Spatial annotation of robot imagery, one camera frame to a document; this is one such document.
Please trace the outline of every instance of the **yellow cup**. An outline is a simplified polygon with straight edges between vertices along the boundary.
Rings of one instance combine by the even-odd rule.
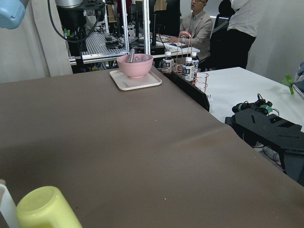
[[[82,228],[61,191],[45,186],[31,191],[17,205],[21,228]]]

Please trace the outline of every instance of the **white curtain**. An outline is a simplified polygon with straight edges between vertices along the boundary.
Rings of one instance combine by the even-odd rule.
[[[50,2],[61,31],[55,1]],[[46,0],[30,0],[18,28],[0,28],[0,43],[0,83],[73,73],[66,42],[52,27]]]

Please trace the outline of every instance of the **square plate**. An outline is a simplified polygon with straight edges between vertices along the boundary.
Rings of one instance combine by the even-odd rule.
[[[162,83],[162,80],[151,71],[140,78],[131,78],[125,75],[121,70],[110,71],[110,75],[118,88],[124,91],[155,85],[158,86]]]

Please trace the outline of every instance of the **bottle label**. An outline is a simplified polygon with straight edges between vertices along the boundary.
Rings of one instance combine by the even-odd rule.
[[[185,66],[183,65],[181,70],[182,78],[186,79],[187,81],[192,81],[194,76],[194,68],[193,66]]]
[[[193,60],[192,64],[194,67],[194,73],[196,74],[198,72],[198,68],[199,68],[199,60]]]
[[[167,74],[171,74],[173,69],[173,59],[163,59],[162,60],[162,71]]]

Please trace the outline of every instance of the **bowl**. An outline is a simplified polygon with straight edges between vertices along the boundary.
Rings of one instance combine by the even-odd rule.
[[[131,78],[140,78],[151,70],[153,63],[153,56],[147,54],[135,54],[134,59],[139,57],[142,60],[144,56],[147,56],[148,60],[140,63],[128,63],[130,55],[119,56],[116,61],[120,70],[125,75]]]

